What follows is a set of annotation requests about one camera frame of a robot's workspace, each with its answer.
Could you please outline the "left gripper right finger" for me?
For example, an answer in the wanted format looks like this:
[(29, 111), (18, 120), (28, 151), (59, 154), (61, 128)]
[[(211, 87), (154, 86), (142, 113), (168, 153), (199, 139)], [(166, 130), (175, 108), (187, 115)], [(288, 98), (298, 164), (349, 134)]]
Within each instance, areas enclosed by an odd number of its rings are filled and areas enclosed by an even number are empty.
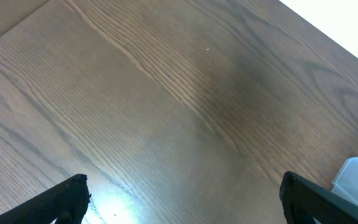
[(358, 206), (292, 172), (284, 173), (279, 191), (288, 224), (358, 224)]

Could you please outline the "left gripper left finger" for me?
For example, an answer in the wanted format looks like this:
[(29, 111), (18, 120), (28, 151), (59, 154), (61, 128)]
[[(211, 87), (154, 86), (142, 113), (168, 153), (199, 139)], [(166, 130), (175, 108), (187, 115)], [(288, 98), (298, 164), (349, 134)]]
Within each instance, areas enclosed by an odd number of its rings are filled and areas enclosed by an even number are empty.
[(91, 194), (87, 175), (76, 174), (0, 215), (0, 224), (80, 224)]

